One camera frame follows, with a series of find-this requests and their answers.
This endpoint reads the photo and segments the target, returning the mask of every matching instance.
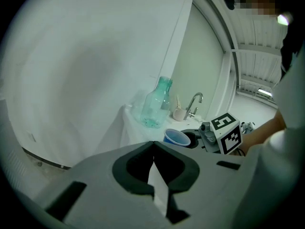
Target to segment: floor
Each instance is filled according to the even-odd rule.
[[[66,170],[51,166],[43,161],[40,161],[27,154],[27,157],[35,165],[35,167],[48,179],[54,180],[56,177],[60,176]]]

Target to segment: blue plastic cup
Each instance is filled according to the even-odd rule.
[[[174,129],[166,129],[164,131],[164,142],[179,145],[182,147],[188,146],[191,144],[191,140],[189,137],[183,132],[174,130]]]

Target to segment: black cable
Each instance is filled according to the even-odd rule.
[[[243,153],[243,155],[246,157],[246,155],[244,154],[244,151],[243,151],[243,150],[241,150],[240,148],[238,148],[237,151],[238,151],[238,153],[239,153],[239,151],[241,151],[241,152]]]

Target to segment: ceiling light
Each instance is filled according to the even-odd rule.
[[[282,14],[277,17],[277,22],[282,25],[289,25],[287,18]]]
[[[260,93],[264,93],[264,94],[266,94],[266,95],[269,95],[269,96],[271,96],[272,97],[272,94],[270,93],[270,92],[267,92],[267,91],[265,91],[265,90],[263,90],[263,89],[258,89],[258,91],[260,92]]]

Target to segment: small white cup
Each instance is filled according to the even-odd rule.
[[[185,117],[186,110],[181,108],[176,108],[173,112],[173,118],[176,121],[182,121]]]

